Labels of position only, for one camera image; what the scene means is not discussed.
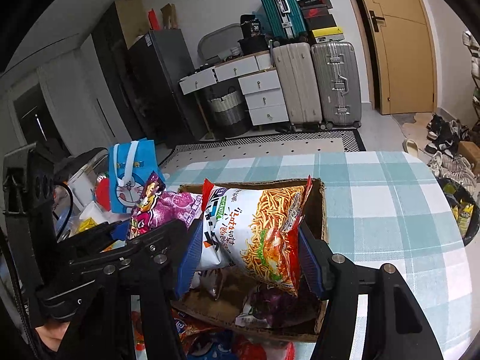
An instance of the desk leg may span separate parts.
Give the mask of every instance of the desk leg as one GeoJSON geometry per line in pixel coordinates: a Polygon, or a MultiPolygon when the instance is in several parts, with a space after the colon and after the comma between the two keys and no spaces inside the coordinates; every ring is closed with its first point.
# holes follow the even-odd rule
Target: desk leg
{"type": "Polygon", "coordinates": [[[200,104],[200,98],[198,97],[197,91],[195,91],[193,94],[195,95],[195,100],[197,101],[198,108],[200,109],[200,113],[202,114],[203,121],[205,122],[205,125],[207,126],[208,133],[205,136],[205,139],[215,139],[213,131],[210,129],[210,125],[208,124],[207,118],[205,117],[205,112],[203,112],[203,107],[200,104]]]}

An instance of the blue and white plaid tablecloth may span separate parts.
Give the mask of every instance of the blue and white plaid tablecloth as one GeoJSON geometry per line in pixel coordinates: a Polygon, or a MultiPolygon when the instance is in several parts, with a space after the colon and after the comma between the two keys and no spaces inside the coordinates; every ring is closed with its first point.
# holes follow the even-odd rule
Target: blue and white plaid tablecloth
{"type": "MultiPolygon", "coordinates": [[[[356,264],[393,263],[440,344],[457,360],[470,343],[471,281],[450,207],[431,171],[403,152],[332,152],[192,163],[170,175],[182,184],[320,178],[326,187],[330,248],[356,264]]],[[[351,359],[362,357],[367,298],[358,302],[351,359]]],[[[314,344],[297,346],[308,359],[314,344]]]]}

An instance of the gift bag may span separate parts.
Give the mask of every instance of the gift bag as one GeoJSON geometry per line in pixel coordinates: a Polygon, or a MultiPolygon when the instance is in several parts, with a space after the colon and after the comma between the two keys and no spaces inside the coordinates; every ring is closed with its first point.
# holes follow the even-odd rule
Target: gift bag
{"type": "Polygon", "coordinates": [[[140,198],[148,176],[158,169],[152,140],[116,144],[109,150],[110,205],[112,212],[130,213],[140,198]]]}

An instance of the teal suitcase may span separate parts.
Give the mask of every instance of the teal suitcase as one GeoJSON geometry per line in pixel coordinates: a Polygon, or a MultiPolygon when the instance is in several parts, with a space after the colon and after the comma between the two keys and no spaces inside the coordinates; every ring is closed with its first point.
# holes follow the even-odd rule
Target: teal suitcase
{"type": "Polygon", "coordinates": [[[275,37],[294,39],[305,32],[297,0],[261,0],[275,37]]]}

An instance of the beige slipper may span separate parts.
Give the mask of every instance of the beige slipper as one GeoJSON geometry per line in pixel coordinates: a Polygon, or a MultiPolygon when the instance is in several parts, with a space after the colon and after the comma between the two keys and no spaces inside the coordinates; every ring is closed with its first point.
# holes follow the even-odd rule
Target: beige slipper
{"type": "Polygon", "coordinates": [[[419,156],[419,147],[413,139],[405,139],[403,141],[403,150],[405,153],[408,153],[414,157],[419,156]]]}

